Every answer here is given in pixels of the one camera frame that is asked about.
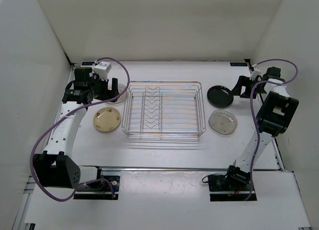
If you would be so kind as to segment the black round plate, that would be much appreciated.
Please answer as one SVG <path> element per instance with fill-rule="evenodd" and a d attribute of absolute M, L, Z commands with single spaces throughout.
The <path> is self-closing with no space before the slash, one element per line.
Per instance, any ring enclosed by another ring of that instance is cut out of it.
<path fill-rule="evenodd" d="M 215 85 L 208 89 L 207 99 L 216 108 L 226 108 L 233 103 L 234 97 L 227 87 Z"/>

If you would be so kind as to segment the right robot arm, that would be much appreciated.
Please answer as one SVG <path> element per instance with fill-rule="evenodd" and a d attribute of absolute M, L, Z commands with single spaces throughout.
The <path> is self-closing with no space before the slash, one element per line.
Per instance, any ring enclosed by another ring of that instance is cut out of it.
<path fill-rule="evenodd" d="M 260 81 L 254 73 L 250 78 L 240 76 L 233 95 L 237 94 L 243 80 L 248 81 L 249 92 L 240 96 L 250 99 L 255 132 L 244 152 L 227 169 L 224 185 L 230 190 L 242 188 L 251 181 L 254 164 L 267 145 L 285 133 L 299 105 L 299 101 L 287 93 L 285 80 L 277 67 L 268 68 Z"/>

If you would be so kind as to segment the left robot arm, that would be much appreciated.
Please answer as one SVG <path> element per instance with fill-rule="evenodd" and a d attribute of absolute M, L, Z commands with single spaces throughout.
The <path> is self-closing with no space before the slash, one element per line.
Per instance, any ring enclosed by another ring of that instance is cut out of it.
<path fill-rule="evenodd" d="M 118 80 L 112 79 L 108 88 L 109 62 L 101 62 L 93 67 L 77 67 L 74 80 L 65 87 L 62 98 L 60 119 L 54 128 L 48 144 L 41 154 L 33 157 L 33 167 L 44 187 L 74 189 L 81 178 L 80 167 L 72 160 L 72 150 L 80 123 L 87 113 L 87 104 L 97 100 L 115 100 L 119 94 Z"/>

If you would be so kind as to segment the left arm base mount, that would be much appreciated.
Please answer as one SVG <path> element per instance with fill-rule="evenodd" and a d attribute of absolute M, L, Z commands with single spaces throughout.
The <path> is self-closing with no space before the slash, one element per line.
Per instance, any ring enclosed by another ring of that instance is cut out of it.
<path fill-rule="evenodd" d="M 117 200 L 121 173 L 99 166 L 81 166 L 80 183 L 75 200 Z"/>

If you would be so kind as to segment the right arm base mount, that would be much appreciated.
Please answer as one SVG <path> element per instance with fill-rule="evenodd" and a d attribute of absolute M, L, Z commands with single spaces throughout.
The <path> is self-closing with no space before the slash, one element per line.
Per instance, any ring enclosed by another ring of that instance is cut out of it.
<path fill-rule="evenodd" d="M 251 181 L 247 174 L 210 174 L 201 181 L 208 184 L 211 202 L 243 201 L 251 190 Z"/>

